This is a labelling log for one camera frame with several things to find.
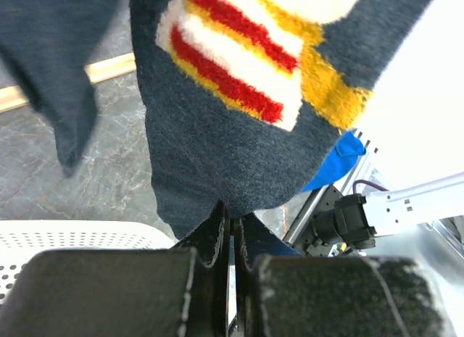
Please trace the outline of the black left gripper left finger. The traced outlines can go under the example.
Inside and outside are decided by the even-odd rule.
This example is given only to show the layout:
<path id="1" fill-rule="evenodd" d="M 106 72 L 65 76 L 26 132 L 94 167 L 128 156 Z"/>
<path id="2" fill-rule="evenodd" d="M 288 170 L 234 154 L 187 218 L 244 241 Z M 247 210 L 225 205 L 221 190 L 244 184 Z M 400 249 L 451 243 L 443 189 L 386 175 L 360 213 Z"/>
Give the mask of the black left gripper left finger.
<path id="1" fill-rule="evenodd" d="M 229 235 L 218 204 L 171 249 L 37 254 L 1 308 L 1 334 L 227 336 Z"/>

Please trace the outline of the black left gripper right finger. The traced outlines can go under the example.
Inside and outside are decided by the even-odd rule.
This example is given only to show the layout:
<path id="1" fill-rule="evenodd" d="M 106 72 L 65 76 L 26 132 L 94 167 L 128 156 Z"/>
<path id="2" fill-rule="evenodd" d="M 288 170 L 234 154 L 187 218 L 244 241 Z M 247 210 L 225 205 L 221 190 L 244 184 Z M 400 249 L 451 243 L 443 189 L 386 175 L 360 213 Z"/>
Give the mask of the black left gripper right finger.
<path id="1" fill-rule="evenodd" d="M 304 257 L 254 215 L 233 224 L 245 336 L 454 336 L 436 281 L 402 257 Z"/>

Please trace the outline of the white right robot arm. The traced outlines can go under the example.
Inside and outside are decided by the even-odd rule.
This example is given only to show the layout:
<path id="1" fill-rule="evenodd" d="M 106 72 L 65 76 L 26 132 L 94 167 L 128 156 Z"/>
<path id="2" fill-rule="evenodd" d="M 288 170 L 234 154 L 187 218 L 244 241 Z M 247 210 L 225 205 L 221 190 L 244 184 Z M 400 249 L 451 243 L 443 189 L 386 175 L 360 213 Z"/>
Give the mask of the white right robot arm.
<path id="1" fill-rule="evenodd" d="M 304 251 L 319 257 L 318 250 L 344 243 L 350 254 L 375 247 L 377 238 L 462 214 L 462 173 L 398 191 L 351 194 L 310 221 Z"/>

